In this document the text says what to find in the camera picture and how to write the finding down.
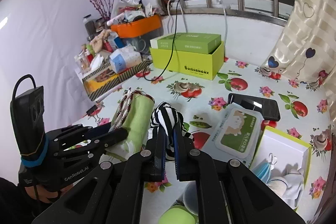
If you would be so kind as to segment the person's left hand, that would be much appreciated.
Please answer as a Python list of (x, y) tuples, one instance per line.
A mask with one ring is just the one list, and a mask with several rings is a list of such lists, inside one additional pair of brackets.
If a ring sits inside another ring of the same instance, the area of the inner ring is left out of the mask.
[(25, 187), (25, 190), (26, 193), (34, 200), (41, 201), (44, 203), (52, 203), (55, 200), (59, 199), (61, 196), (63, 196), (66, 192), (71, 190), (73, 187), (74, 185), (70, 184), (69, 186), (57, 190), (56, 192), (50, 192), (41, 185), (35, 185)]

